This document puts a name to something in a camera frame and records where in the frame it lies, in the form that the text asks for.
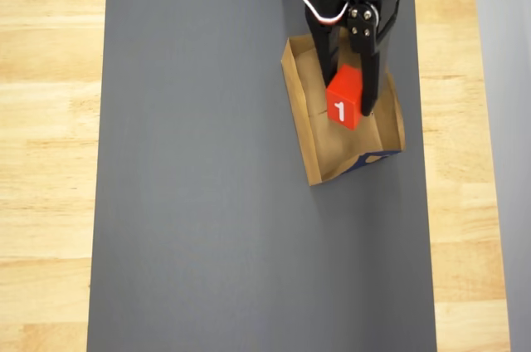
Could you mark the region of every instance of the white number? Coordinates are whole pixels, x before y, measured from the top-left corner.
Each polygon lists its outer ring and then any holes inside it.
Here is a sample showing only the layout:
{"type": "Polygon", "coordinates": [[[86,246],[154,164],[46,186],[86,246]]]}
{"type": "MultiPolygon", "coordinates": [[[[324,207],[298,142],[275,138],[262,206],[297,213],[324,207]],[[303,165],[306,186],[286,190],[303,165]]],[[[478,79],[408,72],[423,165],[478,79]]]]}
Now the white number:
{"type": "Polygon", "coordinates": [[[341,122],[345,121],[345,105],[343,102],[340,103],[334,103],[334,105],[339,109],[339,120],[341,122]]]}

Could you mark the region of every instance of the red cube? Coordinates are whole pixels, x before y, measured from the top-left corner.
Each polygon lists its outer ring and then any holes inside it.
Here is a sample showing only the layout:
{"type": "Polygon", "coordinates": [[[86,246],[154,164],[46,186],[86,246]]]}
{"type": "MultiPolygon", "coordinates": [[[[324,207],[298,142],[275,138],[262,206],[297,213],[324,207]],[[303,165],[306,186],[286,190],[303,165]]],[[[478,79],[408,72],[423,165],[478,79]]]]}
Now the red cube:
{"type": "Polygon", "coordinates": [[[328,116],[350,130],[355,130],[362,117],[362,72],[343,64],[326,88],[328,116]]]}

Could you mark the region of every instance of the cable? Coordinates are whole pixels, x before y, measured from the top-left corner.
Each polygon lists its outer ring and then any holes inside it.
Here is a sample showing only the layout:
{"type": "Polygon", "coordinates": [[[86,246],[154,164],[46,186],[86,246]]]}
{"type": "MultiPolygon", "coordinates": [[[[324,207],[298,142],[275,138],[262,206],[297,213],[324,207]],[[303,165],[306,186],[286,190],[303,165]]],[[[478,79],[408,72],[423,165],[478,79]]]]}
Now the cable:
{"type": "Polygon", "coordinates": [[[317,18],[317,20],[321,24],[326,24],[326,25],[330,25],[330,26],[334,25],[336,22],[341,20],[341,17],[343,17],[343,15],[347,11],[347,7],[348,7],[348,2],[347,2],[347,3],[345,3],[345,6],[343,6],[343,9],[341,9],[341,12],[337,16],[335,16],[335,17],[323,17],[317,12],[317,10],[315,10],[314,5],[312,5],[309,0],[302,0],[302,1],[308,7],[308,9],[314,14],[315,18],[317,18]]]}

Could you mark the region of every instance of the open box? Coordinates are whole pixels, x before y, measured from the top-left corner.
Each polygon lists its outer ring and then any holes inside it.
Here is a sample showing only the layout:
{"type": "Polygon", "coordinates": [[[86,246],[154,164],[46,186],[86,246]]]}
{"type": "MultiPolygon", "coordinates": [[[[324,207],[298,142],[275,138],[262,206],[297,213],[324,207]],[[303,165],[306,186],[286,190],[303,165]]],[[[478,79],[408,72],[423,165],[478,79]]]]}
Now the open box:
{"type": "MultiPolygon", "coordinates": [[[[342,64],[361,67],[359,55],[351,51],[344,34],[339,44],[342,64]]],[[[402,110],[389,72],[372,114],[363,117],[352,131],[328,118],[324,81],[311,35],[288,40],[282,68],[310,185],[405,149],[402,110]]]]}

